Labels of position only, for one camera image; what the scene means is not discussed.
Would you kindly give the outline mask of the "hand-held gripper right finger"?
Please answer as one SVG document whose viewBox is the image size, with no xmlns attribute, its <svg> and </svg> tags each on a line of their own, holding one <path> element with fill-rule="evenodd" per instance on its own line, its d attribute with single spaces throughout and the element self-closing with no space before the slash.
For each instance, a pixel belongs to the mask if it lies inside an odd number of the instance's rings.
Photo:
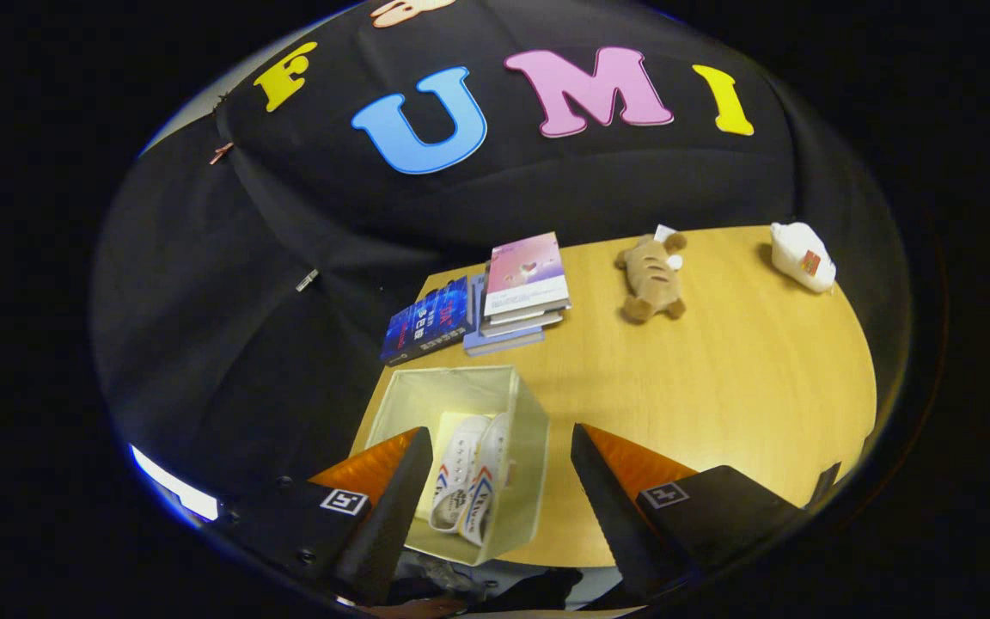
<svg viewBox="0 0 990 619">
<path fill-rule="evenodd" d="M 715 579 L 808 518 L 742 471 L 702 471 L 585 423 L 571 459 L 622 584 L 653 603 Z"/>
</svg>

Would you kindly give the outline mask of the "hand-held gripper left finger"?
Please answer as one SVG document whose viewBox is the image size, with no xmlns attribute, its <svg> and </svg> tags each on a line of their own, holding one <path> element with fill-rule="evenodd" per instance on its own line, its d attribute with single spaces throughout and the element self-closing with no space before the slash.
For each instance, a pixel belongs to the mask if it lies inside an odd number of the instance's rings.
<svg viewBox="0 0 990 619">
<path fill-rule="evenodd" d="M 207 537 L 292 591 L 378 606 L 431 463 L 430 432 L 416 426 L 305 481 L 273 481 L 223 503 Z"/>
</svg>

